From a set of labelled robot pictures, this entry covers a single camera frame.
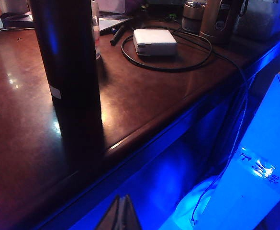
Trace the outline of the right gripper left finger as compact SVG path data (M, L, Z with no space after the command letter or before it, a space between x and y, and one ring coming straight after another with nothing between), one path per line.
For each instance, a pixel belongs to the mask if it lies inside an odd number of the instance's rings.
M119 212L119 205L120 205L120 197L117 195L104 215L102 216L101 220L95 227L96 230L113 230L115 224L118 219L118 212Z

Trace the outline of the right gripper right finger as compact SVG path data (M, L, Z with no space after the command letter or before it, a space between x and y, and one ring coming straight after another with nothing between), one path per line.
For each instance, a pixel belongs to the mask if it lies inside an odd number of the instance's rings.
M123 200L122 214L122 229L123 230L141 230L142 226L134 209L132 200L129 195L126 195Z

